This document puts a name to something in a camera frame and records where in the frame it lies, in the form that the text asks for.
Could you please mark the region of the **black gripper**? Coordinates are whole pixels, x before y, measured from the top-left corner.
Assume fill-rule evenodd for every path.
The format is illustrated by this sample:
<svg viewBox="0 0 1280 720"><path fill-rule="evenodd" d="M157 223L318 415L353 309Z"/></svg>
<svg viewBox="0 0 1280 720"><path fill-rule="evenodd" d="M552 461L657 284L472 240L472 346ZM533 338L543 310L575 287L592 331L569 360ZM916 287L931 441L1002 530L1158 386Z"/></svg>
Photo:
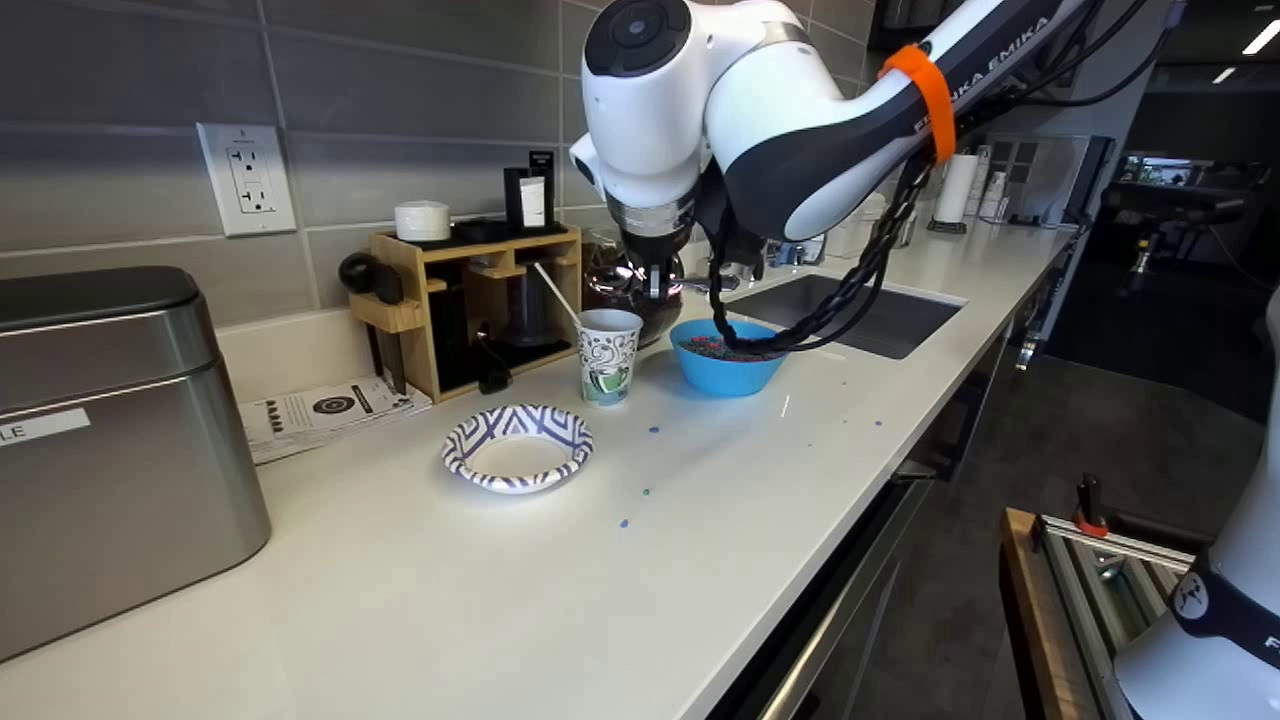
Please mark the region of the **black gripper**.
<svg viewBox="0 0 1280 720"><path fill-rule="evenodd" d="M623 277L630 301L668 301L679 287L679 250L684 230L635 237L623 230L623 259L631 272Z"/></svg>

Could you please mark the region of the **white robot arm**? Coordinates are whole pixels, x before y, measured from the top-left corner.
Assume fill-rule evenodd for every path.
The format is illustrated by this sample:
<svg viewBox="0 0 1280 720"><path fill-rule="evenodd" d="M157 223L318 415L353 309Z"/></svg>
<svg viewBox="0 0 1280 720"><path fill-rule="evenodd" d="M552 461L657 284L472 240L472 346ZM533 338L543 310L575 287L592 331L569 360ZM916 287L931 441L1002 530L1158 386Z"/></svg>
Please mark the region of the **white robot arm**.
<svg viewBox="0 0 1280 720"><path fill-rule="evenodd" d="M786 0L614 0L580 53L575 169L623 244L668 265L714 208L753 240L814 240L914 153L948 158L962 114L1085 0L963 0L843 94Z"/></svg>

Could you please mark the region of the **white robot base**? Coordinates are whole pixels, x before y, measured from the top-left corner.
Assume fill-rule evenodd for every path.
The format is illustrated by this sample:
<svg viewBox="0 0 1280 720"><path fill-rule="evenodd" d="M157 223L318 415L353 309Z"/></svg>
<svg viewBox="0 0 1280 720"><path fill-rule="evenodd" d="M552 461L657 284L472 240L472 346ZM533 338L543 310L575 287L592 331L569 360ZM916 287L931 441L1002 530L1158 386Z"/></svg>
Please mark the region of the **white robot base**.
<svg viewBox="0 0 1280 720"><path fill-rule="evenodd" d="M1118 655L1140 720L1280 720L1280 287L1265 328L1275 368L1256 471L1170 613Z"/></svg>

